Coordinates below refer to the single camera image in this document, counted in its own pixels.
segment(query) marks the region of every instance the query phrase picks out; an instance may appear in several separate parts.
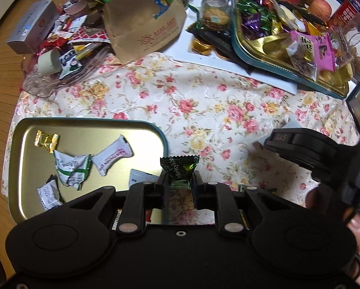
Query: green foil candy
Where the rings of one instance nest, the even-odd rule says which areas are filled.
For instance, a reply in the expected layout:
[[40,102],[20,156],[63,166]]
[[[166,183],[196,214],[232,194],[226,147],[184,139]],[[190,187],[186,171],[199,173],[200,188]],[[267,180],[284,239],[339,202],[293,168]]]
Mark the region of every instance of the green foil candy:
[[175,189],[189,189],[192,174],[196,165],[199,163],[199,159],[199,155],[160,158],[161,167],[169,175],[169,187]]

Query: brown paper bag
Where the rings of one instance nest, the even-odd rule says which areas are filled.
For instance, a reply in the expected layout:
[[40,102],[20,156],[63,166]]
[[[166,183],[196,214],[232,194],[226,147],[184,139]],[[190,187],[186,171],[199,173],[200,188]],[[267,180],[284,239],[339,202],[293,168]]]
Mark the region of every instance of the brown paper bag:
[[102,0],[104,23],[121,63],[159,50],[179,35],[186,13],[181,0]]

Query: silver rivet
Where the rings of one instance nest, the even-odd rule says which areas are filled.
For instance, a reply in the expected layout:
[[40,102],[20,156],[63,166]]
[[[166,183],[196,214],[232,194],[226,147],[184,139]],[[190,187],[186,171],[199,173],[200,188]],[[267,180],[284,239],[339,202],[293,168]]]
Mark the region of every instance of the silver rivet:
[[182,231],[182,230],[179,230],[179,231],[176,232],[176,235],[179,236],[179,237],[184,237],[186,235],[186,232]]
[[229,232],[241,232],[244,226],[239,223],[228,223],[224,226],[224,229]]
[[137,225],[134,223],[123,223],[118,227],[120,231],[125,233],[135,232],[137,228],[138,228]]

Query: pink candy package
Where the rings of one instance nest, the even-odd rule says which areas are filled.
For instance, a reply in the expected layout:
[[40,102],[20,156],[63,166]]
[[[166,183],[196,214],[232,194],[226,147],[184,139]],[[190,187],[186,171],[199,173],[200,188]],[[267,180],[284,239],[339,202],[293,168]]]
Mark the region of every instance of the pink candy package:
[[318,71],[335,71],[335,54],[329,34],[323,36],[310,36],[296,31],[291,31],[291,39],[303,44],[315,62]]

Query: tablecloth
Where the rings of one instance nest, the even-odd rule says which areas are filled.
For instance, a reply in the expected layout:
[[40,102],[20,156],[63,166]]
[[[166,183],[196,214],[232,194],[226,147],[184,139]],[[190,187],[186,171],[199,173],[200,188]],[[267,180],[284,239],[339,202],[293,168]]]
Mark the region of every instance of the tablecloth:
[[[256,141],[294,116],[307,127],[354,145],[359,140],[346,102],[318,92],[283,90],[214,68],[174,61],[152,53],[127,65],[109,54],[90,78],[48,99],[20,94],[4,157],[2,193],[7,195],[11,140],[27,117],[85,117],[144,120],[165,134],[171,156],[199,154],[204,181],[253,185],[304,206],[317,186],[310,172],[261,149]],[[178,224],[213,222],[193,209],[192,196],[175,192],[171,220]]]

